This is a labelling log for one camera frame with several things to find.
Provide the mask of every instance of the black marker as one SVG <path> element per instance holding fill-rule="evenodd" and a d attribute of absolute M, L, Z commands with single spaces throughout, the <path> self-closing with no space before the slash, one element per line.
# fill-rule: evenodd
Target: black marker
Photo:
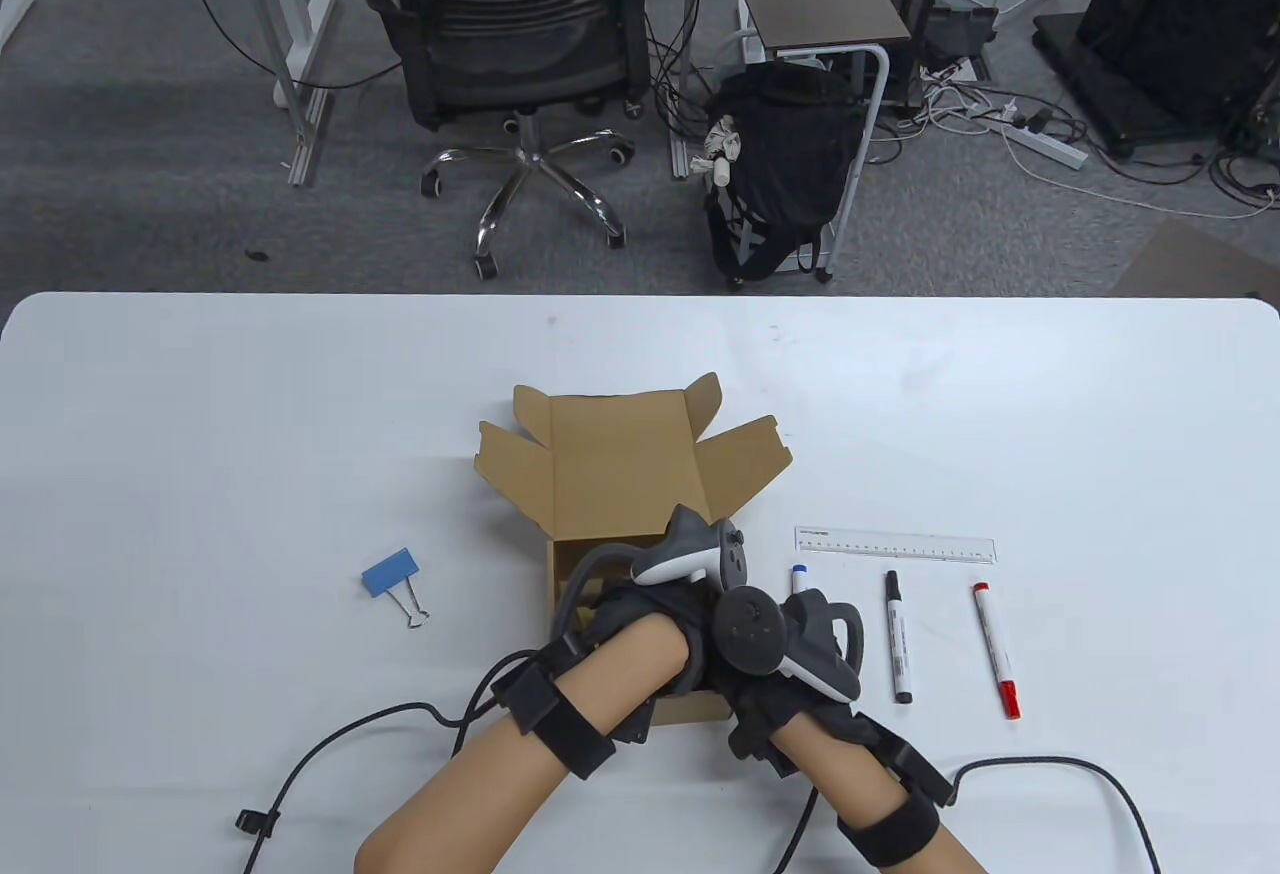
<path fill-rule="evenodd" d="M 888 659 L 893 668 L 893 700 L 911 701 L 911 665 L 906 658 L 906 617 L 902 613 L 902 591 L 897 587 L 897 571 L 884 575 L 884 607 L 888 613 Z"/>

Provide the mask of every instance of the red marker cap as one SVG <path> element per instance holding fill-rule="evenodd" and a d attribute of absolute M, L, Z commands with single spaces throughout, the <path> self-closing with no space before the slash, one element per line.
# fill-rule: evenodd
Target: red marker cap
<path fill-rule="evenodd" d="M 1005 704 L 1006 718 L 1019 720 L 1023 717 L 1023 709 L 1018 705 L 1018 685 L 1012 681 L 1000 682 L 1000 700 Z"/>

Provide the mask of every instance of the forearm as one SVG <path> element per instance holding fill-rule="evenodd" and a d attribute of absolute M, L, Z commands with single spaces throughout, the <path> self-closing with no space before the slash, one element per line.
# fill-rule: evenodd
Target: forearm
<path fill-rule="evenodd" d="M 603 735 L 689 659 L 669 618 L 649 614 L 556 681 Z M 489 874 L 568 774 L 508 715 L 476 737 L 366 838 L 356 874 Z"/>
<path fill-rule="evenodd" d="M 870 751 L 837 741 L 808 714 L 773 735 L 774 746 L 803 770 L 854 830 L 869 828 L 906 802 L 906 790 Z M 892 874 L 986 874 L 955 836 L 938 833 L 914 857 L 884 870 Z"/>

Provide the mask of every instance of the table leg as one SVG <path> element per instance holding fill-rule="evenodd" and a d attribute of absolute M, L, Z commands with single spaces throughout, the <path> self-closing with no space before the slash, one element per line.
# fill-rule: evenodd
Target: table leg
<path fill-rule="evenodd" d="M 284 27 L 289 32 L 289 51 L 285 64 L 294 81 L 306 81 L 311 74 L 311 65 L 315 64 L 316 54 L 320 50 L 320 38 L 324 37 L 325 28 L 333 15 L 334 0 L 278 0 L 280 13 L 284 15 Z M 283 84 L 276 83 L 274 93 L 275 106 L 287 107 Z"/>
<path fill-rule="evenodd" d="M 858 182 L 863 177 L 863 168 L 867 166 L 867 152 L 872 146 L 872 134 L 876 132 L 876 119 L 879 118 L 881 102 L 884 100 L 884 86 L 888 83 L 888 52 L 879 45 L 856 45 L 847 49 L 850 54 L 869 54 L 876 58 L 876 87 L 872 90 L 872 100 L 867 106 L 867 125 L 863 128 L 863 139 L 858 145 L 858 156 L 854 157 L 849 168 L 849 177 L 845 180 L 845 195 L 840 198 L 840 210 L 836 211 L 836 220 L 831 229 L 831 250 L 827 264 L 817 271 L 819 282 L 831 280 L 836 270 L 836 261 L 845 247 L 849 237 L 849 220 L 854 212 L 854 201 L 858 197 Z"/>
<path fill-rule="evenodd" d="M 253 14 L 262 35 L 262 45 L 266 47 L 268 65 L 274 70 L 278 86 L 284 91 L 285 107 L 297 138 L 297 151 L 293 156 L 293 164 L 289 165 L 289 184 L 302 187 L 311 170 L 319 124 L 328 111 L 329 92 L 315 91 L 311 102 L 306 107 L 302 106 L 302 97 L 293 83 L 292 74 L 289 74 L 288 61 L 285 61 L 283 47 L 280 47 L 266 0 L 250 0 L 250 4 L 253 6 Z"/>
<path fill-rule="evenodd" d="M 0 1 L 0 51 L 9 42 L 14 29 L 31 10 L 36 0 L 3 0 Z"/>
<path fill-rule="evenodd" d="M 691 24 L 694 22 L 694 0 L 685 0 L 684 12 L 680 15 L 680 24 L 684 28 L 687 22 Z M 692 73 L 692 31 L 690 29 L 689 37 L 685 40 L 685 50 L 680 52 L 680 81 L 677 82 L 677 91 L 680 92 L 678 113 L 687 115 L 689 111 L 685 109 L 684 99 L 689 92 L 689 78 Z M 685 143 L 685 138 L 680 137 L 677 132 L 671 132 L 671 173 L 677 179 L 686 179 L 689 177 L 689 146 Z"/>

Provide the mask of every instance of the transparent ruler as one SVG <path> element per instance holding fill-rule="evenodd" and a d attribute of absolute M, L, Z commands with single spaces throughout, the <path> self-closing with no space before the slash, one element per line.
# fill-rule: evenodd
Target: transparent ruler
<path fill-rule="evenodd" d="M 955 560 L 964 564 L 996 563 L 996 541 L 984 537 L 883 534 L 879 531 L 855 531 L 850 527 L 796 527 L 796 552 Z"/>

